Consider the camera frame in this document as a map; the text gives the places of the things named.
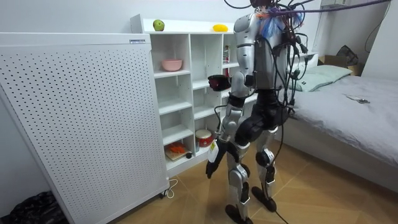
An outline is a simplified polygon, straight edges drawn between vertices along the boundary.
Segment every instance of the white wall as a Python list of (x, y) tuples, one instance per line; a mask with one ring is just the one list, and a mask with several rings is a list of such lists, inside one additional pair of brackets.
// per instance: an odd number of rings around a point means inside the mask
[[(373, 0), (351, 0), (351, 5)], [(324, 24), (325, 32), (319, 46), (320, 55), (336, 55), (347, 45), (365, 63), (369, 54), (365, 52), (365, 41), (372, 30), (380, 23), (388, 3), (366, 6), (338, 12), (329, 12)], [(369, 38), (367, 50), (372, 47), (377, 30)]]
[(0, 217), (50, 187), (0, 100)]
[(362, 76), (397, 80), (398, 2), (391, 1), (390, 10), (380, 26)]
[[(229, 2), (249, 4), (249, 0)], [(252, 7), (232, 9), (223, 0), (2, 0), (0, 32), (131, 33), (129, 19), (136, 14), (234, 22), (252, 11)]]

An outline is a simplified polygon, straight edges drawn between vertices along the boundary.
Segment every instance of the black bag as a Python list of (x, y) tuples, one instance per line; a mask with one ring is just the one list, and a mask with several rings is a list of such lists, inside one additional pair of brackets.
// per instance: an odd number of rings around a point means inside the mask
[(68, 223), (51, 192), (42, 192), (15, 206), (9, 216), (12, 224)]

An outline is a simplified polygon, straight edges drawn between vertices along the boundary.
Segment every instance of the cardboard box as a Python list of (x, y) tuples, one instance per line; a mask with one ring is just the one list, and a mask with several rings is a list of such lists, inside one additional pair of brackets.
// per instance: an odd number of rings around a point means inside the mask
[(361, 76), (364, 67), (361, 63), (357, 65), (347, 65), (347, 57), (334, 55), (319, 57), (318, 65), (334, 65), (337, 67), (348, 68), (353, 71), (351, 72), (351, 75), (355, 76)]

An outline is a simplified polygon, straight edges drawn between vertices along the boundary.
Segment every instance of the wooden floor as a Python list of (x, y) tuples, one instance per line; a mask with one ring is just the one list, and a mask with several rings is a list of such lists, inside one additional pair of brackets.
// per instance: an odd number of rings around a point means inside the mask
[[(278, 142), (271, 149), (276, 151)], [(260, 186), (255, 149), (244, 158), (251, 176), (249, 185)], [(360, 177), (284, 146), (277, 162), (274, 199), (278, 212), (290, 224), (396, 224), (398, 195)], [(117, 219), (118, 224), (211, 224), (232, 223), (224, 212), (228, 203), (226, 161), (211, 180), (205, 176), (206, 162), (175, 178), (173, 199), (154, 198)], [(251, 195), (249, 216), (255, 224), (283, 221)]]

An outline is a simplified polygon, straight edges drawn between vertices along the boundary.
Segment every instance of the humanoid robot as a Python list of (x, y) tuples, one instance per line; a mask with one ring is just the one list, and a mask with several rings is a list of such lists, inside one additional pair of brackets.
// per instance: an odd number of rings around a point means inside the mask
[[(216, 139), (218, 153), (215, 159), (208, 161), (206, 174), (211, 178), (224, 154), (228, 152), (228, 180), (230, 191), (234, 193), (234, 205), (227, 205), (225, 210), (236, 223), (245, 224), (252, 223), (248, 217), (250, 170), (241, 163), (242, 158), (247, 153), (250, 142), (257, 140), (256, 162), (261, 188), (253, 187), (252, 193), (270, 211), (276, 211), (276, 204), (271, 197), (276, 170), (274, 154), (269, 150), (269, 145), (278, 126), (288, 118), (287, 108), (281, 105), (276, 95), (281, 83), (286, 82), (283, 76), (276, 76), (279, 72), (277, 70), (287, 70), (287, 48), (283, 45), (283, 35), (286, 33), (279, 32), (265, 39), (259, 34), (262, 26), (260, 20), (261, 17), (256, 12), (239, 18), (234, 25), (239, 72), (233, 74), (230, 80), (222, 75), (209, 77), (210, 87), (214, 91), (229, 87), (231, 91), (226, 116), (219, 126)], [(250, 117), (243, 118), (244, 101), (250, 96), (251, 90), (258, 93), (257, 101)]]
[[(234, 222), (251, 224), (248, 217), (250, 170), (242, 164), (242, 158), (247, 153), (250, 142), (257, 141), (256, 162), (261, 188), (252, 187), (252, 194), (269, 211), (276, 212), (277, 206), (272, 199), (271, 188), (275, 182), (274, 161), (277, 154), (274, 155), (269, 146), (278, 126), (286, 122), (294, 105), (294, 88), (290, 99), (287, 99), (288, 83), (292, 82), (294, 86), (294, 82), (301, 79), (300, 71), (292, 70), (294, 63), (290, 61), (290, 51), (293, 50), (293, 55), (298, 57), (297, 46), (301, 48), (301, 52), (308, 52), (298, 36), (306, 35), (295, 33), (295, 29), (303, 23), (302, 13), (339, 11), (390, 0), (309, 11), (303, 5), (314, 0), (297, 3), (292, 0), (287, 6), (279, 4), (280, 0), (250, 0), (251, 4), (246, 7), (234, 7), (224, 1), (235, 9), (252, 6), (256, 11), (239, 18), (234, 25), (239, 71), (231, 79), (222, 75), (208, 77), (214, 91), (223, 91), (229, 87), (231, 91), (226, 105), (226, 116), (218, 127), (216, 148), (214, 150), (211, 147), (209, 150), (206, 174), (211, 178), (227, 152), (229, 190), (233, 194), (234, 202), (233, 205), (227, 205), (225, 211)], [(295, 10), (296, 7), (302, 7), (303, 10)], [(284, 99), (281, 102), (278, 95), (282, 87)], [(258, 93), (257, 101), (252, 107), (250, 117), (244, 118), (244, 101), (254, 92)]]

